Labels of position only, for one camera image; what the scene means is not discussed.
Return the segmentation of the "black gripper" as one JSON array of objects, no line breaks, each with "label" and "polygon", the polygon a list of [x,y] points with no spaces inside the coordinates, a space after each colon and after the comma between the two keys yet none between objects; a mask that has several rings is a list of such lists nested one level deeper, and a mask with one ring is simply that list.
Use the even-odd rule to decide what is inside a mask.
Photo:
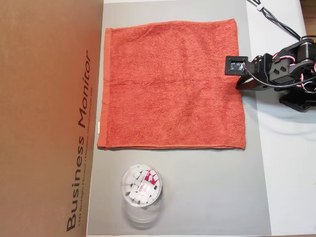
[{"label": "black gripper", "polygon": [[268,89],[268,74],[270,71],[271,55],[265,53],[256,56],[252,62],[247,63],[247,69],[251,72],[249,76],[241,76],[236,85],[237,90],[265,90]]}]

